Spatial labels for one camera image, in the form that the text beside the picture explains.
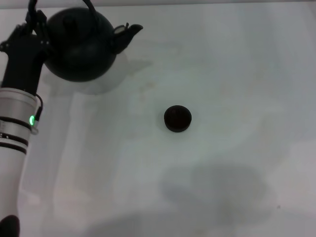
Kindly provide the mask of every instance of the black teapot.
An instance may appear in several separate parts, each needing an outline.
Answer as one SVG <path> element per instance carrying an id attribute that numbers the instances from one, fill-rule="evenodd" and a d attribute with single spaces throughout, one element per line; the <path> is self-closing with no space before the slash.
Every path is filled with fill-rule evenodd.
<path id="1" fill-rule="evenodd" d="M 56 53 L 45 64 L 52 73 L 69 81 L 89 81 L 101 76 L 143 29 L 128 23 L 113 28 L 90 0 L 83 1 L 88 8 L 68 8 L 47 21 Z"/>

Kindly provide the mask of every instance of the teapot spout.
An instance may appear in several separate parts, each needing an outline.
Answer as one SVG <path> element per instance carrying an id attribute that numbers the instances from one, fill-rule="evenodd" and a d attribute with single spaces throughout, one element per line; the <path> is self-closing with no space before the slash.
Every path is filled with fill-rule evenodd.
<path id="1" fill-rule="evenodd" d="M 141 25 L 118 26 L 114 29 L 114 36 L 112 38 L 111 51 L 119 54 L 127 48 L 133 37 L 143 29 Z"/>

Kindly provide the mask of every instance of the black cable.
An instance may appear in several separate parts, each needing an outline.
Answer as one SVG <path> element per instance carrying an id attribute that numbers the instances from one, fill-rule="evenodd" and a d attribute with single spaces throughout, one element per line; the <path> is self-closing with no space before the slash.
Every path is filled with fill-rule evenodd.
<path id="1" fill-rule="evenodd" d="M 36 112 L 36 115 L 35 115 L 35 121 L 38 122 L 40 120 L 41 112 L 43 111 L 43 100 L 37 94 L 36 94 L 36 97 L 39 98 L 39 100 L 40 100 L 40 107 L 39 107 L 39 109 L 38 109 L 38 111 Z"/>

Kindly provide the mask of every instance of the black round object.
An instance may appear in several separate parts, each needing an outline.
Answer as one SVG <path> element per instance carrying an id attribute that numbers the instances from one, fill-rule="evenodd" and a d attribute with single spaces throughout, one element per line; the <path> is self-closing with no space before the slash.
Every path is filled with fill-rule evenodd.
<path id="1" fill-rule="evenodd" d="M 173 132 L 183 132 L 190 126 L 192 115 L 190 111 L 181 105 L 171 106 L 164 113 L 164 123 Z"/>
<path id="2" fill-rule="evenodd" d="M 62 10 L 48 20 L 47 30 L 56 56 L 45 64 L 63 79 L 93 80 L 115 60 L 116 54 L 110 49 L 114 28 L 98 12 L 93 15 L 81 7 Z"/>

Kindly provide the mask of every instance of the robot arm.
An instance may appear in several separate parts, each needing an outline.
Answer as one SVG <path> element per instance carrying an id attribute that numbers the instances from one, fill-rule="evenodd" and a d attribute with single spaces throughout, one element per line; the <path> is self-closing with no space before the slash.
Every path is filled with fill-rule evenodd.
<path id="1" fill-rule="evenodd" d="M 35 10 L 35 4 L 35 0 L 30 2 L 26 24 L 16 26 L 8 40 L 0 44 L 0 51 L 8 55 L 0 86 L 0 220 L 17 215 L 24 158 L 42 109 L 36 113 L 41 68 L 53 54 L 46 16 Z"/>

